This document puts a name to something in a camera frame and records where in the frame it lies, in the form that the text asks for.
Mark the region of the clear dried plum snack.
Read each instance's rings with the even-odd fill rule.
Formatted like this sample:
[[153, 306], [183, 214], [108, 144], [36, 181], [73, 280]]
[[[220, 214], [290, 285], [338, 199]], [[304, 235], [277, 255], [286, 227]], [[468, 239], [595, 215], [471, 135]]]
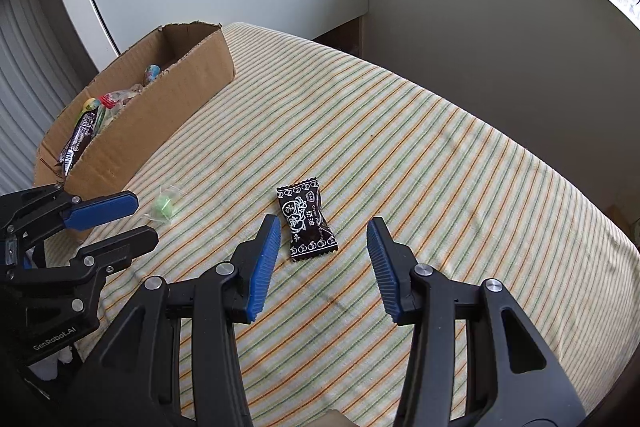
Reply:
[[102, 94], [99, 97], [99, 102], [105, 109], [112, 113], [117, 113], [133, 98], [140, 94], [142, 90], [142, 84], [135, 83], [128, 89], [116, 90]]

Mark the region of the black candy packet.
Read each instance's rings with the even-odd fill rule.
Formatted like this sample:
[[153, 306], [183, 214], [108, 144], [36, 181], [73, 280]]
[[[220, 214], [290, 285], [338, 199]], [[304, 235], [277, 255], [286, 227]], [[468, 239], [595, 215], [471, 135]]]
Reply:
[[320, 257], [337, 251], [335, 234], [322, 213], [317, 178], [278, 187], [277, 199], [290, 230], [290, 256], [293, 261]]

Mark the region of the small green candy clear wrapper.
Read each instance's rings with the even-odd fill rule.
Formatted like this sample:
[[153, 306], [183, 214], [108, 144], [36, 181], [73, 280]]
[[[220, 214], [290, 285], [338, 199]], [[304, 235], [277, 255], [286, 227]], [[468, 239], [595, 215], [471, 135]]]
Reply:
[[177, 185], [163, 185], [145, 213], [145, 218], [161, 225], [170, 225], [180, 206], [182, 194]]

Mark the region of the striped yellow table cloth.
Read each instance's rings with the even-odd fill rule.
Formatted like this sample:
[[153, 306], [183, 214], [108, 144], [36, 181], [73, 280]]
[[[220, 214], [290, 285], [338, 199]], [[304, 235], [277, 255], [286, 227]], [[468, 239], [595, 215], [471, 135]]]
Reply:
[[412, 330], [385, 312], [367, 224], [385, 220], [416, 260], [451, 280], [501, 281], [592, 412], [639, 344], [639, 253], [576, 186], [441, 96], [327, 46], [244, 23], [221, 27], [234, 78], [124, 187], [132, 216], [90, 241], [145, 225], [163, 185], [183, 191], [152, 253], [112, 275], [114, 320], [142, 281], [198, 277], [228, 260], [277, 188], [317, 178], [338, 249], [293, 261], [282, 245], [264, 309], [235, 329], [250, 418], [300, 426], [337, 410], [388, 426]]

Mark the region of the snickers bar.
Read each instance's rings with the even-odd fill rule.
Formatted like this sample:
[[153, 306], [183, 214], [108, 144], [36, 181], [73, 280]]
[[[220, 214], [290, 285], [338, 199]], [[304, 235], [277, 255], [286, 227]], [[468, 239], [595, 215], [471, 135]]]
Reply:
[[98, 117], [100, 107], [91, 112], [80, 113], [70, 139], [58, 154], [58, 165], [61, 167], [64, 178], [68, 177], [70, 170], [73, 169], [82, 152], [93, 139], [96, 117]]

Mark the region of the brown cardboard box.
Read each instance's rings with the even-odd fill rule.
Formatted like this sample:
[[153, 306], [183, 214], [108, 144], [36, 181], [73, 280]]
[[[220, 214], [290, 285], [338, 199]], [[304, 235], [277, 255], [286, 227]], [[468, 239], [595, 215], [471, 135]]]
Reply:
[[[85, 101], [142, 82], [151, 64], [162, 68], [160, 75], [126, 104], [63, 176], [58, 155]], [[84, 199], [122, 191], [145, 161], [233, 78], [219, 25], [192, 22], [152, 30], [96, 75], [51, 124], [37, 148], [35, 186], [63, 182], [68, 193]]]

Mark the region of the yellow ball snack green wrapper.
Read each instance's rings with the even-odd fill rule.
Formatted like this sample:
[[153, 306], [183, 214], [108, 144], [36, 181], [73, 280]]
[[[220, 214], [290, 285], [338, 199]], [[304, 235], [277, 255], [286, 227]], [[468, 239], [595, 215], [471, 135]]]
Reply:
[[82, 106], [81, 112], [91, 112], [92, 110], [96, 110], [100, 107], [101, 102], [97, 98], [88, 98]]

